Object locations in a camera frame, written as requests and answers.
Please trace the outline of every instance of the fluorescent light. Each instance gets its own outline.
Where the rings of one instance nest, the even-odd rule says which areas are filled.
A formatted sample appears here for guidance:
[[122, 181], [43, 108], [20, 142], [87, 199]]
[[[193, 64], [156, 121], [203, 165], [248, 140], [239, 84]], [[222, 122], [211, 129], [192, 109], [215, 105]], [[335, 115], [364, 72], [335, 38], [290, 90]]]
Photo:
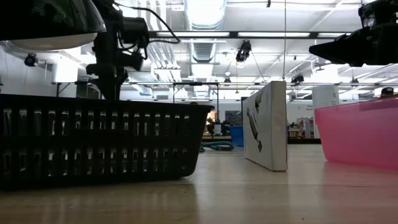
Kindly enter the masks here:
[[190, 43], [200, 43], [200, 44], [225, 44], [226, 40], [181, 40], [181, 43], [190, 44]]
[[[309, 37], [308, 32], [287, 32], [286, 37]], [[238, 32], [238, 37], [285, 37], [284, 32]]]
[[318, 37], [339, 37], [344, 34], [351, 35], [351, 33], [319, 33]]
[[[177, 37], [227, 37], [229, 32], [174, 32]], [[171, 37], [170, 32], [158, 32], [158, 37]]]

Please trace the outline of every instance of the spotlight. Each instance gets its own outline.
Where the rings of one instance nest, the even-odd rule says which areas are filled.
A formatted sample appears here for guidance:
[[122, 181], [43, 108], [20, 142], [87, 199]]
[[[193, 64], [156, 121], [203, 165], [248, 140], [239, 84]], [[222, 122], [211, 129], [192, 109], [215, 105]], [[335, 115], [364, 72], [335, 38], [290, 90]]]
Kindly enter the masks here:
[[24, 61], [25, 65], [29, 66], [29, 67], [36, 67], [38, 64], [37, 62], [38, 62], [38, 60], [37, 60], [36, 54], [31, 54], [31, 53], [29, 53], [27, 55], [27, 57], [25, 58], [25, 61]]
[[353, 78], [351, 81], [349, 81], [350, 83], [359, 83], [357, 78]]
[[236, 54], [237, 62], [244, 62], [250, 56], [251, 44], [250, 40], [244, 40], [241, 47], [238, 50], [238, 54]]
[[291, 83], [302, 83], [304, 82], [304, 76], [302, 74], [298, 74], [292, 77]]

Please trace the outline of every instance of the ceiling light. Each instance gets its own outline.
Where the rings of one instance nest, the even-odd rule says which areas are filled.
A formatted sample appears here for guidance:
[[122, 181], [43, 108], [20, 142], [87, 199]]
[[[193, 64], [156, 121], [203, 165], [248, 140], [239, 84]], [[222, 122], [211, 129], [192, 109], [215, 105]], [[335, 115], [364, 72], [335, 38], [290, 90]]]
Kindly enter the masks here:
[[[228, 37], [229, 32], [174, 32], [177, 37]], [[171, 37], [170, 32], [158, 32], [158, 37]]]
[[[284, 37], [284, 32], [238, 32], [238, 37]], [[309, 37], [308, 32], [287, 32], [286, 37]]]
[[339, 37], [344, 34], [351, 35], [351, 33], [319, 33], [318, 37]]

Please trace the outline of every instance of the ceiling beam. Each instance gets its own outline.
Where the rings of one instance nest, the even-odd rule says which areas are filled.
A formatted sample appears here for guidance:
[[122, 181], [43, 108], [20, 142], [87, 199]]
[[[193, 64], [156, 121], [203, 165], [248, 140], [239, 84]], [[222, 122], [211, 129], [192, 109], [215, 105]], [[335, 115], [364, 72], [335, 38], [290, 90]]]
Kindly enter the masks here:
[[[173, 31], [174, 34], [180, 39], [269, 39], [269, 40], [284, 40], [284, 31], [190, 31], [180, 30]], [[341, 31], [287, 31], [287, 40], [334, 40], [336, 37], [347, 34], [347, 32]], [[171, 39], [172, 34], [164, 30], [149, 31], [150, 39]], [[125, 40], [125, 44], [131, 44], [128, 40]]]

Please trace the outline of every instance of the ventilation duct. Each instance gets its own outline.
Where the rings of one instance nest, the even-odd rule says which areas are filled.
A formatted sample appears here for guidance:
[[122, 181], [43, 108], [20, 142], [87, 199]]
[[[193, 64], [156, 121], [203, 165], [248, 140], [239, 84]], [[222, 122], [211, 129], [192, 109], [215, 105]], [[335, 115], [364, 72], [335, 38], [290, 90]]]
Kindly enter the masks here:
[[[222, 30], [226, 0], [184, 0], [185, 22], [189, 30]], [[211, 62], [216, 53], [216, 44], [192, 43], [190, 50], [194, 61]]]
[[[185, 23], [188, 30], [192, 31], [216, 31], [222, 30], [226, 0], [184, 0]], [[211, 43], [191, 43], [190, 56], [193, 62], [199, 63], [192, 65], [192, 75], [196, 78], [206, 78], [208, 81], [213, 71], [210, 63], [214, 60], [217, 44]], [[198, 97], [204, 97], [207, 94], [208, 86], [195, 86], [194, 91]]]

